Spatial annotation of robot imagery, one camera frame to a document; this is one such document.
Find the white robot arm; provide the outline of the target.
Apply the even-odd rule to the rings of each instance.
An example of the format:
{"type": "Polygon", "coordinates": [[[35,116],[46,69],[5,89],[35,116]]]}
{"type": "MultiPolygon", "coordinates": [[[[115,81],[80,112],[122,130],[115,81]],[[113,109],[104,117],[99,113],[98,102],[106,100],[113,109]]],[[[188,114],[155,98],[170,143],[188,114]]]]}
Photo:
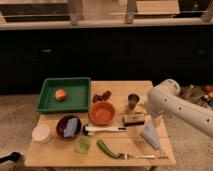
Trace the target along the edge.
{"type": "Polygon", "coordinates": [[[145,108],[153,118],[173,114],[213,138],[213,111],[180,98],[179,93],[180,85],[166,79],[148,91],[145,108]]]}

